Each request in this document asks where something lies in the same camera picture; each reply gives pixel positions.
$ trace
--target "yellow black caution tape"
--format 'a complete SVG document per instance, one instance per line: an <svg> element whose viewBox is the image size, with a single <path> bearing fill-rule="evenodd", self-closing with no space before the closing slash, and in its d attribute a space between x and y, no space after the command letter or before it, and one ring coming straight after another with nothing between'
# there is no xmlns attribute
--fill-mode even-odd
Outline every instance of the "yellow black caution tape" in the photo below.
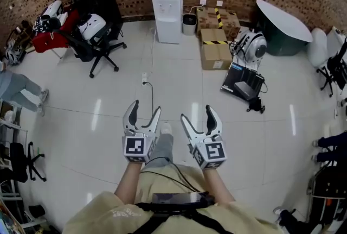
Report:
<svg viewBox="0 0 347 234"><path fill-rule="evenodd" d="M226 41L203 41L206 45L214 45L214 44L228 44Z"/></svg>
<svg viewBox="0 0 347 234"><path fill-rule="evenodd" d="M215 12L216 12L217 20L218 20L218 23L219 23L219 27L218 28L223 28L223 22L222 22L221 14L219 14L218 8L215 8Z"/></svg>

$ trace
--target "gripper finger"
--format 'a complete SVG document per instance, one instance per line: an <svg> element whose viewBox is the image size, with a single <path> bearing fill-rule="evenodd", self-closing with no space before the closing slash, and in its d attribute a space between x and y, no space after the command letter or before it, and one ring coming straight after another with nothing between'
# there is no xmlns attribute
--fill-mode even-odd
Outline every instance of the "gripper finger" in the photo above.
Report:
<svg viewBox="0 0 347 234"><path fill-rule="evenodd" d="M194 147L196 143L206 138L206 134L204 132L198 132L191 122L189 121L188 117L184 114L181 114L181 123L184 129L185 134L187 135L191 145Z"/></svg>
<svg viewBox="0 0 347 234"><path fill-rule="evenodd" d="M123 116L123 128L126 130L137 130L137 109L139 108L139 100L133 102L126 110Z"/></svg>
<svg viewBox="0 0 347 234"><path fill-rule="evenodd" d="M159 106L152 115L152 118L147 126L141 126L142 129L147 132L155 133L157 129L157 125L160 119L160 114L162 113L162 109Z"/></svg>
<svg viewBox="0 0 347 234"><path fill-rule="evenodd" d="M223 124L217 112L209 105L206 105L207 114L207 136L222 135Z"/></svg>

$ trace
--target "sneaker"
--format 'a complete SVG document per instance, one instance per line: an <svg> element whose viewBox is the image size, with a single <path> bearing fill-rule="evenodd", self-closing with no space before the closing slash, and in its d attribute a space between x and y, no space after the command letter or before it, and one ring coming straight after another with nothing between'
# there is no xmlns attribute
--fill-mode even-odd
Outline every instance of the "sneaker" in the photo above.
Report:
<svg viewBox="0 0 347 234"><path fill-rule="evenodd" d="M313 146L313 147L319 147L319 145L318 145L318 140L312 141L312 146Z"/></svg>
<svg viewBox="0 0 347 234"><path fill-rule="evenodd" d="M41 91L41 94L39 96L41 102L44 103L44 101L46 101L46 99L48 97L48 92L49 92L49 90L47 88L45 90Z"/></svg>
<svg viewBox="0 0 347 234"><path fill-rule="evenodd" d="M312 155L311 160L315 163L317 163L317 155Z"/></svg>
<svg viewBox="0 0 347 234"><path fill-rule="evenodd" d="M171 125L168 123L168 122L165 122L161 129L160 129L160 133L161 134L169 134L169 135L172 135L172 127Z"/></svg>
<svg viewBox="0 0 347 234"><path fill-rule="evenodd" d="M37 113L41 116L44 116L44 109L43 109L43 105L41 103L39 103L37 105Z"/></svg>

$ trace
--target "white tile floor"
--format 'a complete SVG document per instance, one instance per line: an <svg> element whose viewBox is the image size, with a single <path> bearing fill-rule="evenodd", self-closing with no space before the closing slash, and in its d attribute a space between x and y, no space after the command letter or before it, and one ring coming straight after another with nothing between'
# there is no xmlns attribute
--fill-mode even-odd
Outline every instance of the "white tile floor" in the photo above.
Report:
<svg viewBox="0 0 347 234"><path fill-rule="evenodd" d="M48 219L62 229L99 192L115 190L126 167L121 118L135 99L140 100L139 123L150 118L151 89L141 86L141 74L147 72L154 105L162 107L161 119L172 124L177 163L196 165L180 114L201 130L207 119L204 106L210 104L223 121L229 157L219 172L236 199L271 221L272 209L279 205L295 206L304 218L307 180L316 169L310 161L311 141L323 136L327 124L333 134L346 127L341 110L333 119L336 97L320 91L322 79L305 53L264 57L259 72L269 88L261 95L266 111L248 113L245 103L220 92L225 71L201 70L197 38L183 36L180 45L156 42L151 53L153 27L154 22L124 24L128 49L110 55L118 73L101 61L90 79L92 62L82 63L64 49L57 50L65 53L62 60L52 52L33 52L15 67L50 90L44 117L27 110L21 115L28 141L46 155L37 166L47 182L21 185L26 203L42 204Z"/></svg>

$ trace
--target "power strip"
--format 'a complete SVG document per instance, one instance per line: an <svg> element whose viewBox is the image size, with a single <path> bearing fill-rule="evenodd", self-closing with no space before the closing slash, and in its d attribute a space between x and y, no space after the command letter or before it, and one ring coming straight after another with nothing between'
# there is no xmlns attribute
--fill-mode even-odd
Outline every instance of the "power strip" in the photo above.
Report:
<svg viewBox="0 0 347 234"><path fill-rule="evenodd" d="M143 72L142 73L142 81L141 81L142 86L145 86L146 82L147 82L147 73Z"/></svg>

